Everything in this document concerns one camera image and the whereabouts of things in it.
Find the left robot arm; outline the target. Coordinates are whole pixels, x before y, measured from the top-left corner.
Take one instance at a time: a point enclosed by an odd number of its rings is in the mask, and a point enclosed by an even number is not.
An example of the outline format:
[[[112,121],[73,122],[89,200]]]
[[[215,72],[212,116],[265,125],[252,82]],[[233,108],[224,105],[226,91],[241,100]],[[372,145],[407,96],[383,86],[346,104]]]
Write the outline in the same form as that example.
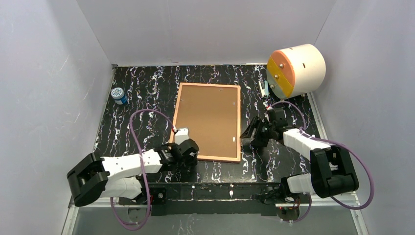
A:
[[[67,173],[74,204],[83,207],[105,197],[136,199],[145,191],[138,175],[196,165],[198,153],[199,146],[192,139],[121,157],[90,153]]]

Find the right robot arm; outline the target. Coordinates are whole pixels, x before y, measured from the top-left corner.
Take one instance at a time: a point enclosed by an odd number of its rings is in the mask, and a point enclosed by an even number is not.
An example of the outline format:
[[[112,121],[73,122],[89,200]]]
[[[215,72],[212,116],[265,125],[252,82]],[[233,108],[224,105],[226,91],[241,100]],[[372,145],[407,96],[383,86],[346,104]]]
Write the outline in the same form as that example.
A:
[[[309,173],[283,177],[276,188],[267,187],[266,200],[296,198],[301,193],[327,198],[359,187],[349,152],[339,145],[314,140],[303,130],[289,125],[282,108],[266,111],[263,118],[255,116],[240,138],[251,139],[250,145],[255,148],[264,148],[269,140],[276,140],[310,162]]]

